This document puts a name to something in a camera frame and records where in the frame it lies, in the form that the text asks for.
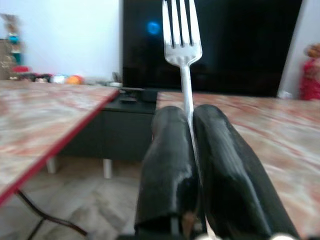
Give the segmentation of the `tall teal decorative figurine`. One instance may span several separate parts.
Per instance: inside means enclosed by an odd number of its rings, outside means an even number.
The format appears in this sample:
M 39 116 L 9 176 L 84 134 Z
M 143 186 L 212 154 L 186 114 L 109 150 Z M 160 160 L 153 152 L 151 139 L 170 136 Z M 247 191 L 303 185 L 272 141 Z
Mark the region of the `tall teal decorative figurine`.
M 6 43 L 10 55 L 14 58 L 18 66 L 23 65 L 23 42 L 19 30 L 19 18 L 13 14 L 0 13 L 0 17 L 4 20 L 6 30 Z

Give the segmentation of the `large black television screen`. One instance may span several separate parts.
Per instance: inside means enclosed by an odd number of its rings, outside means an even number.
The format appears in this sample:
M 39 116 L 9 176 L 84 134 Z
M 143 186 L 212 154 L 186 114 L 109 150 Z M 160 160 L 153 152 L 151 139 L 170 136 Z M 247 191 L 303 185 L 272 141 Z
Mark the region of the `large black television screen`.
M 194 0 L 202 57 L 193 91 L 275 97 L 303 0 Z M 123 0 L 123 82 L 180 89 L 180 70 L 164 57 L 162 0 Z

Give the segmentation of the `dark low tv cabinet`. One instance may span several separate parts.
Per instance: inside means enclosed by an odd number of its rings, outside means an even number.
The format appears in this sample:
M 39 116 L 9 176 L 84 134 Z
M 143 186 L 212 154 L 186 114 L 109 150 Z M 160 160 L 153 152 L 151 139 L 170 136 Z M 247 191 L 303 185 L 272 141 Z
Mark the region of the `dark low tv cabinet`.
M 141 162 L 152 141 L 156 89 L 125 88 L 58 152 L 58 156 L 103 160 L 112 178 L 113 161 Z

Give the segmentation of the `red dressed doll figure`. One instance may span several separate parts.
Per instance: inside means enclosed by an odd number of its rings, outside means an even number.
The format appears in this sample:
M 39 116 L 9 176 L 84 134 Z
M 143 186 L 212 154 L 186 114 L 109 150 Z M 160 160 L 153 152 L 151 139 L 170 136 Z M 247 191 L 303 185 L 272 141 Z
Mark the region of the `red dressed doll figure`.
M 320 100 L 320 42 L 309 45 L 305 54 L 308 59 L 303 64 L 299 83 L 301 100 Z

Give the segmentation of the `silver metal fork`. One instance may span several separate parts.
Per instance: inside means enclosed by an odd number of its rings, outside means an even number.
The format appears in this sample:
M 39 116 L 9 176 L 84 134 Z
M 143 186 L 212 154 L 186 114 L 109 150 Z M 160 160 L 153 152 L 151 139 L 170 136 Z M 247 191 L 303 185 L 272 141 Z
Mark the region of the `silver metal fork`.
M 202 173 L 193 130 L 194 103 L 190 73 L 190 66 L 202 57 L 203 51 L 195 1 L 188 0 L 188 2 L 190 21 L 187 19 L 185 0 L 179 0 L 179 4 L 177 0 L 170 0 L 171 13 L 169 13 L 168 0 L 162 0 L 164 58 L 169 64 L 180 69 L 183 109 L 190 129 L 200 194 L 203 195 Z

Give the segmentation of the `orange round toy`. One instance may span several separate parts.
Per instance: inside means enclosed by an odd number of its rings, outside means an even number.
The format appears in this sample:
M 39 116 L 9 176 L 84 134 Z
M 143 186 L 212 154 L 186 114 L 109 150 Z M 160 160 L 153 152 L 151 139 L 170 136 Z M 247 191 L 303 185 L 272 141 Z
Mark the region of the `orange round toy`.
M 83 78 L 79 75 L 71 75 L 66 79 L 65 83 L 69 85 L 81 85 Z

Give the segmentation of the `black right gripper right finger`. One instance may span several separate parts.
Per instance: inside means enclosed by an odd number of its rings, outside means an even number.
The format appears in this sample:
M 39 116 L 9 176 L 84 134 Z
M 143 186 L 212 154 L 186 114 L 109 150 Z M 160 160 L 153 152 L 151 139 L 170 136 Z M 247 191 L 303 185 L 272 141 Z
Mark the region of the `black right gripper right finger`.
M 253 149 L 216 106 L 193 112 L 193 130 L 210 227 L 222 239 L 299 234 Z

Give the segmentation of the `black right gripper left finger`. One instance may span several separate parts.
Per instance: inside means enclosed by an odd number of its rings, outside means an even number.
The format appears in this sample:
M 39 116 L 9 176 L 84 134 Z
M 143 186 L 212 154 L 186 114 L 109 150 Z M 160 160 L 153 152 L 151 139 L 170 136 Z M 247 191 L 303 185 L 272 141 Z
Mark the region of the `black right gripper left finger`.
M 166 106 L 152 120 L 142 161 L 134 230 L 137 235 L 189 236 L 197 217 L 199 178 L 183 110 Z

